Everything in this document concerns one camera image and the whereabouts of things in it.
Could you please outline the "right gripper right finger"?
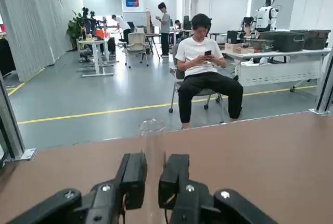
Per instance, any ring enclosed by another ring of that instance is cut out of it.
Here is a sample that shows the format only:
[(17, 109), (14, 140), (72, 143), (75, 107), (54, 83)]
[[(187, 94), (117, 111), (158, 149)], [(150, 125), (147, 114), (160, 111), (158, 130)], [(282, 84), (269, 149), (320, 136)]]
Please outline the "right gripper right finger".
[(159, 180), (159, 207), (170, 210), (166, 223), (275, 223), (269, 215), (237, 191), (211, 194), (201, 182), (189, 178), (189, 155), (172, 154)]

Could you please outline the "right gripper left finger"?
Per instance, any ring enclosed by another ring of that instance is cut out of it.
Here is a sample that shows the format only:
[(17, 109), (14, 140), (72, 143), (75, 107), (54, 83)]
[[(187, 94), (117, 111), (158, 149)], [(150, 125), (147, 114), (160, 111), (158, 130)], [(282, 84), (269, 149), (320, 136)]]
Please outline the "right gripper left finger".
[(61, 190), (10, 223), (125, 223), (126, 210), (143, 205), (146, 176), (145, 154), (124, 154), (113, 179), (85, 195), (74, 188)]

